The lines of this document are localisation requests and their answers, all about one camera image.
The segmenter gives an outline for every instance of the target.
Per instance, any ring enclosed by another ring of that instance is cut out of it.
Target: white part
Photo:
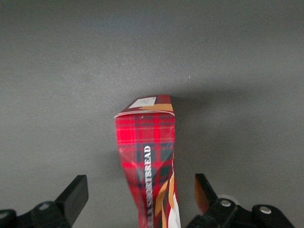
[[[173,195],[174,208],[171,208],[168,218],[168,228],[181,228],[179,205],[177,204],[176,196]]]
[[[156,100],[155,96],[137,99],[129,108],[153,106],[155,104],[155,100]]]

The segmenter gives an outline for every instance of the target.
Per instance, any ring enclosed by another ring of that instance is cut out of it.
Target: gray background
[[[137,227],[114,115],[174,96],[182,226],[194,173],[243,207],[304,211],[304,2],[0,2],[0,207],[19,214],[86,174],[74,227]]]

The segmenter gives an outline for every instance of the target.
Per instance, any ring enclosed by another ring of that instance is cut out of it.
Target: cardboard box
[[[121,165],[139,228],[180,228],[174,180],[175,118],[168,95],[136,99],[115,117]]]

